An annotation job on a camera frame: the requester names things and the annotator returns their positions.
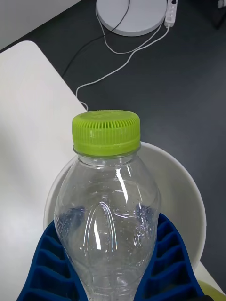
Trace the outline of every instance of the yellow-green object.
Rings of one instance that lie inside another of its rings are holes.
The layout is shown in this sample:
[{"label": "yellow-green object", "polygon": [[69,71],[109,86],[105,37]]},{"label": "yellow-green object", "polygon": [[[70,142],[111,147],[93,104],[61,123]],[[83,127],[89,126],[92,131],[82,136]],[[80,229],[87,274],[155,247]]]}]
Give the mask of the yellow-green object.
[{"label": "yellow-green object", "polygon": [[74,150],[86,156],[127,154],[140,146],[140,118],[129,111],[82,113],[72,122]]},{"label": "yellow-green object", "polygon": [[214,287],[200,280],[198,281],[198,283],[204,294],[210,296],[214,301],[226,301],[226,296],[224,296]]}]

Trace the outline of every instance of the white round base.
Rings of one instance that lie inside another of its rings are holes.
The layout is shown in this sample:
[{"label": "white round base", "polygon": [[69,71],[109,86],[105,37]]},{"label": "white round base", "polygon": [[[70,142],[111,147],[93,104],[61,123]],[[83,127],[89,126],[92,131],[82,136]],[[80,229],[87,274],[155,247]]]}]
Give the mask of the white round base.
[{"label": "white round base", "polygon": [[[167,0],[130,0],[129,10],[122,23],[113,31],[116,34],[135,37],[155,30],[165,17]],[[129,0],[97,0],[97,12],[101,23],[111,30],[126,13]]]}]

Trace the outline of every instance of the white bowl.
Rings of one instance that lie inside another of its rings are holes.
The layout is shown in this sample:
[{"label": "white bowl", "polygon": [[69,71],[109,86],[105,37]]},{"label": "white bowl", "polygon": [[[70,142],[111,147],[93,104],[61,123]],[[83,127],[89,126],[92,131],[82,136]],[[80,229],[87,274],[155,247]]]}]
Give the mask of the white bowl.
[{"label": "white bowl", "polygon": [[[187,170],[164,150],[142,142],[139,156],[159,186],[162,197],[161,212],[173,222],[182,236],[195,269],[206,239],[206,214],[200,192]],[[76,157],[61,170],[50,189],[44,213],[44,228],[54,218],[57,195],[75,159]]]}]

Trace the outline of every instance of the white table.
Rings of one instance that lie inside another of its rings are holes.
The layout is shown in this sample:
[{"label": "white table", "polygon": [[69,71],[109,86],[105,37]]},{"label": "white table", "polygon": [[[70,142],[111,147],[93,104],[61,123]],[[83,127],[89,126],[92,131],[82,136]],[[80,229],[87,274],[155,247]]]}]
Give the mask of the white table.
[{"label": "white table", "polygon": [[[52,182],[73,157],[83,106],[32,42],[0,54],[0,292],[15,301],[37,243]],[[196,277],[219,289],[203,265]]]}]

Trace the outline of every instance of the dark gray floor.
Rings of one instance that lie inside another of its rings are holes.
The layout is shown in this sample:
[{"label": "dark gray floor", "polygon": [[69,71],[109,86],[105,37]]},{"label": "dark gray floor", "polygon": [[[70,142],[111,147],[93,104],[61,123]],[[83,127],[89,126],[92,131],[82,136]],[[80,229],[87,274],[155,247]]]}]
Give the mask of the dark gray floor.
[{"label": "dark gray floor", "polygon": [[[95,2],[83,0],[26,38],[62,74],[81,45],[100,34]],[[145,39],[107,36],[118,51]],[[98,40],[79,54],[65,81],[75,92],[127,57],[114,55]],[[216,31],[193,2],[180,0],[176,24],[164,40],[135,54],[119,73],[81,89],[79,99],[90,110],[136,112],[142,140],[163,148],[190,172],[206,208],[202,262],[226,291],[226,26]]]}]

